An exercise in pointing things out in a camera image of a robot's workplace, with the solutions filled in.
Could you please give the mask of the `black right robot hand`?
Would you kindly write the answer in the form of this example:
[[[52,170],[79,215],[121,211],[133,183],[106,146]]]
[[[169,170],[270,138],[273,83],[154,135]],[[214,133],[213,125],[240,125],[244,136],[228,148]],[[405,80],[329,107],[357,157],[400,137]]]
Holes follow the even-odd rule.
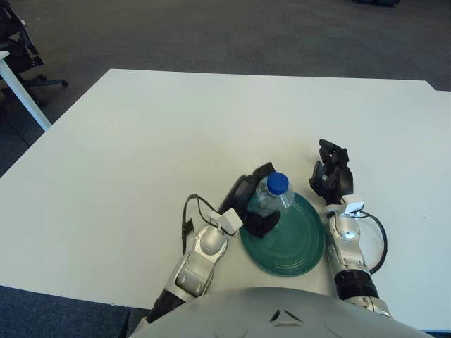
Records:
[[[321,160],[315,162],[309,185],[327,205],[341,204],[344,196],[354,193],[347,149],[325,139],[319,140],[319,146]]]

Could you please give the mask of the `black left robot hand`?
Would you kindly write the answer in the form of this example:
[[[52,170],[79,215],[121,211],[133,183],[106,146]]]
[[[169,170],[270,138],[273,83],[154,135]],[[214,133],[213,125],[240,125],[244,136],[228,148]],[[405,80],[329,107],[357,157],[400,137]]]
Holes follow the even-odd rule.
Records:
[[[254,236],[263,239],[278,223],[280,211],[273,211],[262,217],[257,212],[247,210],[248,204],[257,190],[258,183],[266,176],[274,173],[271,162],[257,168],[251,175],[241,175],[218,209],[219,214],[233,208],[243,222],[243,227]]]

